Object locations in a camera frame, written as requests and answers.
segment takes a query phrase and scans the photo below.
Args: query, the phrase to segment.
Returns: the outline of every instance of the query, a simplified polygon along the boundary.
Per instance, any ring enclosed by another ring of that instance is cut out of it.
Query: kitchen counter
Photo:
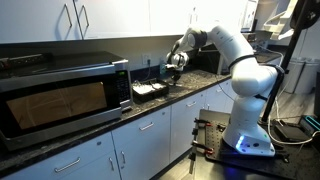
[[[279,55],[257,56],[258,62],[271,61]],[[72,133],[57,139],[34,145],[22,150],[13,152],[0,151],[0,177],[18,171],[24,167],[42,161],[54,156],[71,147],[79,145],[96,136],[116,129],[124,124],[137,120],[147,114],[155,112],[161,108],[167,107],[175,102],[192,96],[198,92],[206,90],[219,82],[229,79],[230,76],[215,75],[205,71],[190,69],[183,72],[178,81],[181,86],[170,86],[169,93],[166,96],[157,98],[145,103],[135,101],[132,110],[124,112],[121,118],[109,121],[99,126],[91,127],[77,133]],[[160,79],[169,82],[170,78],[160,77]]]

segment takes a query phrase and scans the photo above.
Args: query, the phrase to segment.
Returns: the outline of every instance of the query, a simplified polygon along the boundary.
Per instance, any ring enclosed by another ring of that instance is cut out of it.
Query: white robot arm
[[[188,62],[187,55],[181,53],[208,44],[214,44],[224,57],[231,72],[232,88],[238,94],[229,125],[223,132],[224,141],[240,154],[274,156],[271,140],[257,121],[276,81],[276,68],[259,65],[243,35],[218,23],[204,31],[188,28],[167,55],[168,64],[181,68]]]

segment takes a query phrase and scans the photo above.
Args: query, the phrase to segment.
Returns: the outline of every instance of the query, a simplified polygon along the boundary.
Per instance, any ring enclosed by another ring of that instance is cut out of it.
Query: microwave
[[[131,98],[119,88],[130,76],[127,62],[116,60],[106,52],[64,55],[0,72],[2,144],[12,151],[119,119]]]

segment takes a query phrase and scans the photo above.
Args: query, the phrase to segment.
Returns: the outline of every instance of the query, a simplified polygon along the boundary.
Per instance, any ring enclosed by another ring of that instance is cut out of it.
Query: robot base
[[[320,177],[320,171],[318,170],[320,168],[320,163],[318,163],[320,153],[312,147],[302,148],[298,155],[300,146],[284,146],[282,150],[278,150],[275,146],[276,155],[273,157],[238,153],[222,138],[223,130],[228,126],[228,118],[229,115],[225,113],[200,111],[200,119],[207,120],[212,125],[205,126],[205,146],[214,150],[213,154],[205,154],[208,161],[276,178],[297,179],[297,177],[308,177],[302,179],[314,179],[314,177]],[[287,159],[288,162],[279,152],[290,155]]]
[[[267,132],[258,124],[246,129],[240,129],[232,125],[228,125],[222,138],[239,154],[270,157],[275,155],[275,149]]]

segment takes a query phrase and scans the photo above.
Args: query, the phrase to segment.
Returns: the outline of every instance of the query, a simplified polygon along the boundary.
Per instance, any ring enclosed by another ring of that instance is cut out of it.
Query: white cabinet
[[[197,24],[212,28],[214,21],[240,31],[245,12],[245,0],[195,0]]]
[[[0,44],[150,36],[148,0],[3,0],[0,24]]]
[[[72,0],[2,0],[0,24],[0,44],[81,39]]]
[[[120,180],[117,159],[114,151],[100,157],[98,160],[68,174],[62,180]]]
[[[74,0],[84,39],[149,36],[148,0]]]
[[[112,131],[123,180],[150,179],[169,165],[170,106]]]
[[[171,151],[170,162],[191,148],[194,120],[204,107],[205,91],[174,103],[171,113]]]
[[[119,176],[119,171],[117,170],[113,147],[111,133],[106,133],[44,161],[22,169],[17,173],[5,177],[4,179],[50,180],[61,179],[64,177],[66,179],[70,179],[67,177],[69,175],[70,177],[77,177],[77,179],[105,179],[106,172],[110,172],[110,176],[117,177]],[[97,172],[97,169],[95,168],[100,168],[106,172],[92,173]]]
[[[230,113],[236,96],[231,86],[231,79],[221,82],[207,89],[205,109]]]
[[[194,0],[149,0],[151,36],[182,35],[192,19]]]

